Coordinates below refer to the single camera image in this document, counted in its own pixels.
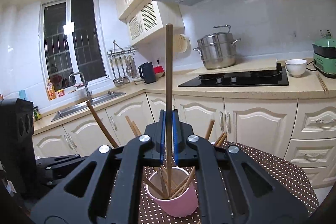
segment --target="faucet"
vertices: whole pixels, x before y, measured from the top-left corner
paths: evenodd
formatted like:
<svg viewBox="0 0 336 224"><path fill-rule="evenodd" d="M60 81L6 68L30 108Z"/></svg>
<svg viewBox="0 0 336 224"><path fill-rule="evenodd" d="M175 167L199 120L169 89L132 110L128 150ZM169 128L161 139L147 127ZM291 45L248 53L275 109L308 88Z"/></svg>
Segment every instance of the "faucet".
<svg viewBox="0 0 336 224"><path fill-rule="evenodd" d="M89 89L87 88L88 81L85 81L84 74L80 71L72 73L69 75L69 80L71 79L72 76L75 76L75 75L81 75L83 77L83 84L85 86L87 98L89 99L90 103L92 103L92 97L91 97L92 91L89 92Z"/></svg>

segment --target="countertop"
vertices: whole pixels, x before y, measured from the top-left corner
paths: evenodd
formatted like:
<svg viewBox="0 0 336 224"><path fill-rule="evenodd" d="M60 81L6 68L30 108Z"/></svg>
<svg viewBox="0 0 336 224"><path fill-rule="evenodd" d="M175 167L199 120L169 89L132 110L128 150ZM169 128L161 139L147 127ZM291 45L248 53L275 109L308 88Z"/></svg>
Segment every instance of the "countertop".
<svg viewBox="0 0 336 224"><path fill-rule="evenodd" d="M249 87L209 87L209 88L186 88L178 87L178 85L191 80L195 75L174 75L173 76L173 94L186 96L201 97L218 97L218 98L239 98L239 99L320 99L336 97L336 79L326 78L320 74L329 92L325 93L316 77L316 72L306 71L302 77L294 78L288 75L288 86L249 86ZM134 83L127 84L121 88L112 88L110 90L118 90L125 92L125 95L115 99L100 103L94 106L96 111L115 105L124 100L137 96L139 94L159 93L164 94L166 87L165 77L160 78L152 84ZM55 128L67 122L73 121L80 117L90 114L89 109L85 109L67 117L51 122L55 113L43 117L34 123L34 134L38 134Z"/></svg>

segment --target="utensil rack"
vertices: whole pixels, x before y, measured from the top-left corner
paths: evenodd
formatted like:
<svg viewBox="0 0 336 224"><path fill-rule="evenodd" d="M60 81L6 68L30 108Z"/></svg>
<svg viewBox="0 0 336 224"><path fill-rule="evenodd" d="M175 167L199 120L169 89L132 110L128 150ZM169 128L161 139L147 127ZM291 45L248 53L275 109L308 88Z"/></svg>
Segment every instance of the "utensil rack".
<svg viewBox="0 0 336 224"><path fill-rule="evenodd" d="M120 47L115 40L113 41L113 44L114 44L113 49L107 51L107 56L109 58L114 58L121 55L127 55L138 51L138 47L136 46Z"/></svg>

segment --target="kitchen sink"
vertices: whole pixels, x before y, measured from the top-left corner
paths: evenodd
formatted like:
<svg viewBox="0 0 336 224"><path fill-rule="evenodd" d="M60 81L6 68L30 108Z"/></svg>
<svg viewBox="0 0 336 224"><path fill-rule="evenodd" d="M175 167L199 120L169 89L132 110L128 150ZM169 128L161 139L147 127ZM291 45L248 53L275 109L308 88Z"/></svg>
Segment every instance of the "kitchen sink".
<svg viewBox="0 0 336 224"><path fill-rule="evenodd" d="M113 98L116 98L116 97L119 97L119 96L122 96L122 95L125 95L125 94L126 93L119 92L119 91L112 91L112 92L109 91L108 94L106 94L106 95L102 95L102 96L93 98L91 104L94 106L94 105L106 102L108 100L111 100ZM56 120L58 120L60 118L69 116L69 115L71 115L71 114L73 114L75 112L79 112L79 111L84 110L86 108L88 108L88 106L86 105L86 102L83 102L83 103L80 103L80 104L77 104L77 105L74 105L74 106L70 106L70 107L64 108L64 109L58 111L56 113L55 117L53 117L53 119L51 121L52 122L56 121Z"/></svg>

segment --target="metal screw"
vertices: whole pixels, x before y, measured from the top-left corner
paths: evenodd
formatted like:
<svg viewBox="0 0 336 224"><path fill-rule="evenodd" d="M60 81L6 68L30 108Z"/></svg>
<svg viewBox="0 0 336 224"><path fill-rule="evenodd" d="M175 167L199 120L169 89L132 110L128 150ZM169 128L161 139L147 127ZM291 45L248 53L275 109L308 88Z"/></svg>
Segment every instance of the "metal screw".
<svg viewBox="0 0 336 224"><path fill-rule="evenodd" d="M149 139L150 139L150 136L148 136L148 135L141 135L141 136L139 137L139 140L140 140L141 142L148 142Z"/></svg>
<svg viewBox="0 0 336 224"><path fill-rule="evenodd" d="M198 141L198 139L199 139L199 137L197 136L197 135L190 135L189 137L188 137L188 141L190 141L190 142L197 142Z"/></svg>
<svg viewBox="0 0 336 224"><path fill-rule="evenodd" d="M232 154L237 154L239 152L239 148L236 147L235 145L231 145L229 148L228 148L229 152L232 153Z"/></svg>
<svg viewBox="0 0 336 224"><path fill-rule="evenodd" d="M107 153L110 151L110 147L106 144L102 145L100 148L99 148L99 152L100 153Z"/></svg>

